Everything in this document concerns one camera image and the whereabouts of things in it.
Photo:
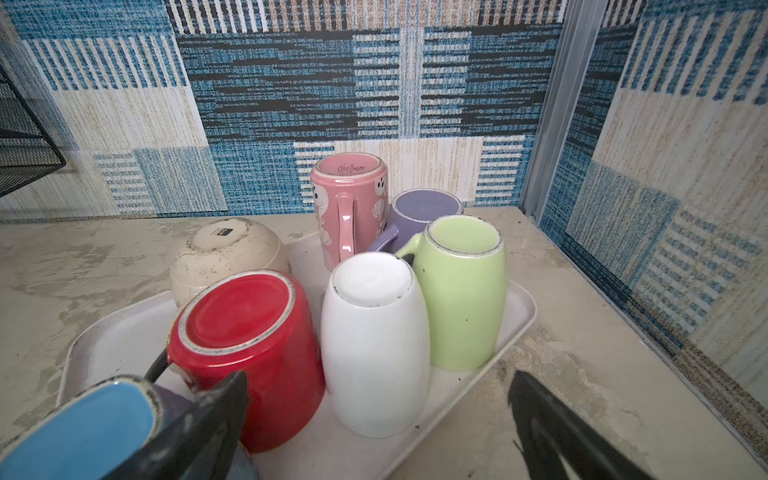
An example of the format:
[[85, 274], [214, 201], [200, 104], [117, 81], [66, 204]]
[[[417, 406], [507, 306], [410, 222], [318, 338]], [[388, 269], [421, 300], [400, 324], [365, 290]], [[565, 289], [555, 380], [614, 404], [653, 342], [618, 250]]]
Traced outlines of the purple mug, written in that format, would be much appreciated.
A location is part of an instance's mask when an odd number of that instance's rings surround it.
[[448, 192], [434, 189], [404, 191], [392, 200], [385, 228], [368, 250], [394, 254], [432, 221], [462, 213], [462, 202]]

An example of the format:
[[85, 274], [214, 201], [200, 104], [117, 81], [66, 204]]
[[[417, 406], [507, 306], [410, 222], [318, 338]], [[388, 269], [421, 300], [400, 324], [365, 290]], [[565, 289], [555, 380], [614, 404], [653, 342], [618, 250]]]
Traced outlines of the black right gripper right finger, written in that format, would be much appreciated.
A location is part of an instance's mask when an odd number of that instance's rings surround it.
[[508, 405], [530, 478], [566, 479], [566, 466], [580, 479], [650, 477], [530, 373], [515, 372]]

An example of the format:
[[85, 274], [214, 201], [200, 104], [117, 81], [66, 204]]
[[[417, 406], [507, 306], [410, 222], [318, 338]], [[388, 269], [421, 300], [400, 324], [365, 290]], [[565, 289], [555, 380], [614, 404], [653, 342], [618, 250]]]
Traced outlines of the pink patterned mug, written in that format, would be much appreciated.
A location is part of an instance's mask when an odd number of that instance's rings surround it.
[[312, 195], [325, 266], [333, 270], [366, 252], [388, 221], [388, 167], [368, 153], [339, 153], [317, 162]]

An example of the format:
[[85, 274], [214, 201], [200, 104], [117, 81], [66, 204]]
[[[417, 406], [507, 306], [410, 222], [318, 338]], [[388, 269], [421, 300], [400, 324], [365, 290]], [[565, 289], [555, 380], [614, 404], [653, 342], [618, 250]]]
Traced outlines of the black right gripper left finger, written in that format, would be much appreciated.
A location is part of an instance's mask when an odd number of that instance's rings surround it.
[[246, 375], [228, 375], [105, 477], [248, 479], [250, 457], [240, 445], [248, 404]]

